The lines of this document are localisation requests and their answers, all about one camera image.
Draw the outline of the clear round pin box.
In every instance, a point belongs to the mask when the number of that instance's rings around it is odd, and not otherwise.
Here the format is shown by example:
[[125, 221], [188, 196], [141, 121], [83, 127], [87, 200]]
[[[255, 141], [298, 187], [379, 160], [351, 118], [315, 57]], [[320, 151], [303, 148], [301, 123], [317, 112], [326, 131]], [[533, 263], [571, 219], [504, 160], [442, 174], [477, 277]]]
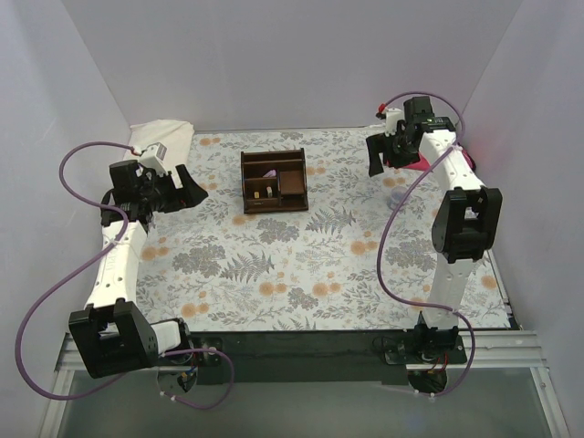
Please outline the clear round pin box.
[[402, 186], [395, 186], [390, 190], [389, 197], [387, 199], [387, 205], [391, 210], [395, 210], [401, 203], [403, 196], [407, 192], [407, 189]]

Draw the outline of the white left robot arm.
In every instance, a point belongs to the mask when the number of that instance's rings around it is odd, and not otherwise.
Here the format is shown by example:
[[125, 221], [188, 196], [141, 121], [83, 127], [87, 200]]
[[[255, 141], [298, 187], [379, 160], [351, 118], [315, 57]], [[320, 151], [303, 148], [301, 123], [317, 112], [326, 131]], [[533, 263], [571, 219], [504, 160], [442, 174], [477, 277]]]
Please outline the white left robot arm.
[[188, 327], [182, 318], [147, 321], [137, 306], [138, 271], [154, 214], [193, 208], [208, 193], [183, 164], [156, 172], [127, 160], [112, 164], [109, 175], [100, 212], [108, 253], [84, 309], [70, 314], [69, 331], [93, 378], [151, 368], [162, 354], [183, 365], [194, 353]]

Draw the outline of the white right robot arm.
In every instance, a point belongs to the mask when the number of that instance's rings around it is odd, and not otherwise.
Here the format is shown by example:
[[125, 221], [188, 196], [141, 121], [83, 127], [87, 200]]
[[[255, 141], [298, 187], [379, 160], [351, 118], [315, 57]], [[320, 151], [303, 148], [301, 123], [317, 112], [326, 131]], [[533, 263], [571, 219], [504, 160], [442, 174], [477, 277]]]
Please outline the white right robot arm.
[[384, 131], [366, 140], [370, 176], [385, 168], [427, 162], [416, 182], [432, 176], [443, 191], [431, 230], [437, 261], [429, 300], [421, 305], [413, 329], [394, 343], [380, 342], [382, 353], [394, 363], [430, 363], [461, 349], [458, 325], [468, 320], [460, 305], [475, 265], [494, 244], [503, 203], [501, 191], [487, 187], [466, 158], [460, 144], [464, 121], [436, 115], [435, 97], [433, 93], [405, 92], [400, 109], [390, 101], [381, 104], [376, 116], [384, 121]]

